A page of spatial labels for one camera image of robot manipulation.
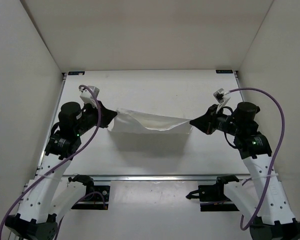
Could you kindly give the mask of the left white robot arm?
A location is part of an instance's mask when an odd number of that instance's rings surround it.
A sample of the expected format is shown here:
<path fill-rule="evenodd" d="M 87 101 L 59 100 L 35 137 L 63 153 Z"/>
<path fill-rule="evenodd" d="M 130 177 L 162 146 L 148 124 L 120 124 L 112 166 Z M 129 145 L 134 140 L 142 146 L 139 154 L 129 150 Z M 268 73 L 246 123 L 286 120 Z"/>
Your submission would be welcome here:
<path fill-rule="evenodd" d="M 117 117 L 116 111 L 97 104 L 67 102 L 60 108 L 58 121 L 52 126 L 45 155 L 55 159 L 43 162 L 35 178 L 12 204 L 0 224 L 24 240 L 55 240 L 65 214 L 79 202 L 101 202 L 107 210 L 105 195 L 88 175 L 68 179 L 69 186 L 56 198 L 54 194 L 73 158 Z M 20 205 L 17 213 L 12 209 Z"/>

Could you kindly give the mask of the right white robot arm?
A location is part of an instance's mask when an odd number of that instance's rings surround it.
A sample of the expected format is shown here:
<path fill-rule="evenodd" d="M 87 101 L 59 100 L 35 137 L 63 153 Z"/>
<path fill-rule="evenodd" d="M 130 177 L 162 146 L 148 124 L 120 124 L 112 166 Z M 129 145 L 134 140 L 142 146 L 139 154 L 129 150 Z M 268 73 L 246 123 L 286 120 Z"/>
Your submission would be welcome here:
<path fill-rule="evenodd" d="M 255 121 L 260 108 L 251 102 L 240 102 L 229 111 L 227 115 L 224 107 L 213 104 L 205 115 L 190 123 L 207 135 L 218 130 L 234 137 L 231 147 L 239 151 L 257 197 L 244 188 L 247 180 L 239 181 L 232 175 L 217 180 L 214 195 L 219 200 L 229 199 L 242 217 L 248 219 L 240 227 L 249 230 L 252 239 L 299 240 L 300 221 L 293 214 L 274 169 L 277 153 L 272 151 Z"/>

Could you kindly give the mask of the white skirt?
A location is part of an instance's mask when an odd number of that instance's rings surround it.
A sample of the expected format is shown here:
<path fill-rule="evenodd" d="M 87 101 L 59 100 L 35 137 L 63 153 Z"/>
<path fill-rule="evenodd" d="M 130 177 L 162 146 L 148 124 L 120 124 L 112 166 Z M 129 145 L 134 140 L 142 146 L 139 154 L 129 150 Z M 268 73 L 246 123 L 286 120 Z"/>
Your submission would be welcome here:
<path fill-rule="evenodd" d="M 155 115 L 124 108 L 117 109 L 117 116 L 109 125 L 111 133 L 125 134 L 190 134 L 190 120 Z"/>

